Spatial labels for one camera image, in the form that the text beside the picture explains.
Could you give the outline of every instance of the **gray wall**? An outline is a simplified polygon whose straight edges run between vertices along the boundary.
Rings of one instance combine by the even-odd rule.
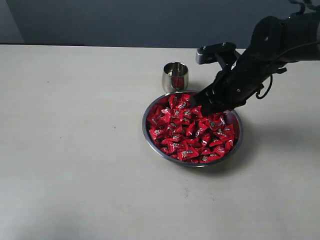
[[[285,18],[287,0],[7,0],[26,43],[246,47],[256,23]]]
[[[8,8],[6,0],[0,0],[0,43],[22,43],[23,39]]]

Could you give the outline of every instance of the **robotic hand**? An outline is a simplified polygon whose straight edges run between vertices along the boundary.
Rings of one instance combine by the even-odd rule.
[[[202,106],[202,114],[232,110],[246,104],[256,94],[263,99],[269,92],[273,74],[287,71],[287,63],[320,60],[320,6],[289,0],[300,5],[300,11],[288,19],[268,16],[254,28],[251,43],[242,55],[230,42],[204,46],[196,51],[198,64],[218,62],[222,67],[212,84],[194,95],[191,105]],[[304,14],[305,5],[314,12]],[[262,84],[270,78],[265,94]]]

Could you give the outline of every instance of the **bowl rim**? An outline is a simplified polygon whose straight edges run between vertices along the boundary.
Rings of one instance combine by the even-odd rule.
[[[143,135],[144,138],[146,139],[147,143],[150,145],[150,147],[157,153],[159,154],[161,157],[174,162],[178,165],[181,166],[185,166],[185,167],[191,167],[191,168],[201,168],[201,167],[207,167],[210,165],[214,165],[214,164],[218,164],[221,163],[222,161],[224,161],[226,158],[229,158],[231,155],[233,155],[241,146],[242,142],[243,142],[243,138],[244,138],[244,129],[243,129],[243,124],[242,121],[239,117],[239,115],[237,114],[237,112],[233,109],[232,111],[225,111],[225,113],[232,113],[235,118],[237,119],[238,123],[239,123],[239,138],[238,141],[236,142],[234,148],[231,149],[230,152],[228,152],[225,156],[223,156],[222,158],[216,160],[216,161],[211,161],[211,162],[207,162],[207,163],[191,163],[191,162],[185,162],[185,161],[180,161],[178,159],[172,158],[168,155],[166,155],[165,153],[163,153],[160,149],[157,148],[157,146],[154,144],[154,142],[152,141],[149,131],[147,130],[147,117],[148,114],[151,110],[151,108],[154,106],[154,104],[156,104],[159,100],[163,99],[164,97],[167,97],[169,95],[172,94],[186,94],[186,93],[198,93],[199,91],[195,91],[195,90],[185,90],[185,91],[175,91],[175,92],[169,92],[166,93],[160,97],[158,97],[157,99],[155,99],[145,110],[144,114],[143,114],[143,118],[142,118],[142,131],[143,131]]]

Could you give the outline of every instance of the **red candy wrapper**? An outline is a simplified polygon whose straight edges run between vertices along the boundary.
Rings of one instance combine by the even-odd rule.
[[[211,139],[211,135],[210,133],[205,133],[202,137],[201,137],[201,144],[203,147],[207,146],[210,142]]]
[[[214,138],[210,142],[209,147],[214,147],[214,146],[221,145],[221,144],[223,144],[223,142],[219,138]]]
[[[198,156],[199,156],[199,153],[192,146],[189,147],[188,149],[178,151],[178,159],[180,161],[185,161]]]
[[[194,134],[195,128],[196,128],[196,122],[194,121],[186,128],[185,135],[191,136],[192,134]]]
[[[199,129],[196,131],[196,133],[195,133],[195,137],[197,138],[197,137],[199,137],[200,135],[202,135],[206,130],[207,130],[207,126],[204,124],[204,123],[202,123],[201,121],[199,121]]]
[[[172,94],[149,112],[149,133],[166,155],[188,163],[209,163],[234,147],[235,131],[225,114],[203,117],[201,106],[190,108],[189,94]]]

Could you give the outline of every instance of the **stainless steel cup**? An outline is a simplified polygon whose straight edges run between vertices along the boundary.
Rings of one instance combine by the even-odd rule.
[[[163,68],[162,88],[166,93],[184,91],[189,83],[189,70],[181,62],[169,62]]]

